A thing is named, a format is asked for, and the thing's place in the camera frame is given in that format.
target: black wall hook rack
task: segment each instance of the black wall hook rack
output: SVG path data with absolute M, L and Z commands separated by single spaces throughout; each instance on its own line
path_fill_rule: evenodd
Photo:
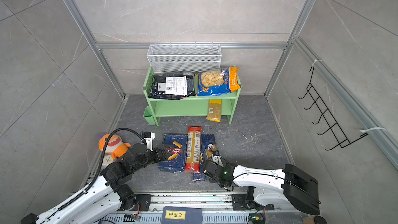
M 344 148 L 344 147 L 349 146 L 350 144 L 353 144 L 354 142 L 360 140 L 361 138 L 367 136 L 368 134 L 367 134 L 367 133 L 364 133 L 364 134 L 360 135 L 359 138 L 357 138 L 357 139 L 354 140 L 354 141 L 350 141 L 350 140 L 347 138 L 347 136 L 346 136 L 346 134 L 344 133 L 343 129 L 341 129 L 339 123 L 337 122 L 337 120 L 336 120 L 335 117 L 333 116 L 332 112 L 329 110 L 329 107 L 325 104 L 324 100 L 321 98 L 321 96 L 318 94 L 318 92 L 316 91 L 316 89 L 314 88 L 314 86 L 311 84 L 312 76 L 313 76 L 313 74 L 314 74 L 314 67 L 311 67 L 310 73 L 311 73 L 311 79 L 310 79 L 310 82 L 309 82 L 308 86 L 306 87 L 306 91 L 307 91 L 307 92 L 304 94 L 303 97 L 301 97 L 301 98 L 298 97 L 298 98 L 299 98 L 299 99 L 303 99 L 304 97 L 306 97 L 307 94 L 310 95 L 311 98 L 312 98 L 312 100 L 313 100 L 314 102 L 312 103 L 312 105 L 311 105 L 310 107 L 308 107 L 308 108 L 305 108 L 305 107 L 304 107 L 304 109 L 305 109 L 305 110 L 308 110 L 308 109 L 311 109 L 311 107 L 313 107 L 314 105 L 316 105 L 316 107 L 317 107 L 317 108 L 319 109 L 319 111 L 321 112 L 321 116 L 319 117 L 318 121 L 317 121 L 316 123 L 314 123 L 314 122 L 312 122 L 312 123 L 313 123 L 313 124 L 319 124 L 319 122 L 321 121 L 321 118 L 324 117 L 326 123 L 328 124 L 329 128 L 328 128 L 326 131 L 324 131 L 323 133 L 317 133 L 317 135 L 323 135 L 323 134 L 325 134 L 326 132 L 328 132 L 328 131 L 330 130 L 330 131 L 333 133 L 333 136 L 336 138 L 337 145 L 333 146 L 333 147 L 330 148 L 330 149 L 325 149 L 325 150 L 330 151 L 330 150 L 336 148 L 337 146 L 340 146 L 341 148 Z M 313 89 L 313 90 L 316 92 L 316 95 L 312 95 L 311 92 L 310 92 L 310 89 Z M 318 102 L 321 101 L 321 102 L 325 105 L 325 107 L 326 107 L 326 110 L 325 110 L 325 111 L 322 111 L 322 110 L 321 110 L 321 108 L 319 107 L 317 101 L 318 101 Z M 333 118 L 334 123 L 333 123 L 332 125 L 330 125 L 331 123 L 329 123 L 329 121 L 328 121 L 328 120 L 326 119 L 326 117 L 325 117 L 325 113 L 326 113 L 326 112 L 328 112 L 328 113 L 332 116 L 332 118 Z M 339 139 L 337 138 L 335 131 L 332 129 L 334 126 L 337 126 L 337 127 L 340 129 L 340 131 L 342 132 L 342 134 L 344 135 L 344 140 L 343 140 L 343 141 L 340 142 Z

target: pasta bag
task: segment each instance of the pasta bag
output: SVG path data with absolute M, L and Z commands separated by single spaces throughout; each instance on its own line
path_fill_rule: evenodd
M 221 100 L 209 100 L 209 112 L 207 113 L 207 120 L 221 122 Z

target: gray tile wall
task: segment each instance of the gray tile wall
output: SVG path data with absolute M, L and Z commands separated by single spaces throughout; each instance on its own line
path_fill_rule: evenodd
M 370 137 L 364 137 L 345 148 L 337 147 L 319 110 L 311 106 L 309 95 L 303 99 L 311 74 L 311 62 L 294 48 L 271 92 L 269 101 L 294 162 L 319 180 L 321 215 L 328 223 L 394 223 L 398 211 L 397 189 L 391 182 L 398 172 Z M 360 124 L 314 72 L 312 84 L 339 122 L 350 141 L 357 139 Z M 322 109 L 326 109 L 320 100 Z M 330 115 L 326 116 L 333 124 Z
M 305 0 L 75 0 L 99 42 L 286 42 Z M 123 90 L 142 93 L 146 50 L 104 50 Z M 223 50 L 242 93 L 263 94 L 281 50 Z
M 62 0 L 0 0 L 0 223 L 78 190 L 120 98 Z
M 398 0 L 317 0 L 303 40 L 398 141 Z

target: yellow label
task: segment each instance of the yellow label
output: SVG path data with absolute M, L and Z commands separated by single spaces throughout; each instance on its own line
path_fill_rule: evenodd
M 185 211 L 166 211 L 166 219 L 185 220 Z

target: cable tie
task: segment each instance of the cable tie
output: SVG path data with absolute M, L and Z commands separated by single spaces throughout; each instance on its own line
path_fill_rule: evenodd
M 314 62 L 312 63 L 312 65 L 311 65 L 311 67 L 313 67 L 314 64 L 315 64 L 317 61 L 322 61 L 322 60 L 317 60 L 317 59 L 315 59 Z
M 359 131 L 362 132 L 362 133 L 365 133 L 365 132 L 369 132 L 371 130 L 385 130 L 385 131 L 387 131 L 387 129 L 383 128 L 383 127 L 372 127 L 372 128 L 366 129 L 366 130 L 359 130 Z

